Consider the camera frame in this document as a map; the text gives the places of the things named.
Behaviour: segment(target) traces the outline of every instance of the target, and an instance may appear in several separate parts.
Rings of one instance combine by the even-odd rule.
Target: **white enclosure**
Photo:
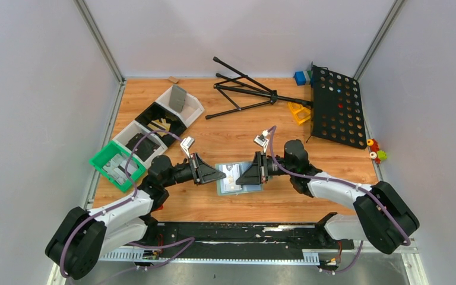
[[[359,82],[389,156],[382,176],[420,219],[412,237],[430,283],[456,284],[456,1],[396,1],[373,45],[394,2],[0,0],[0,284],[46,284],[44,249],[84,205],[88,161],[112,130],[116,69],[214,77],[226,70],[213,56],[253,77],[311,61],[354,75],[369,60]]]

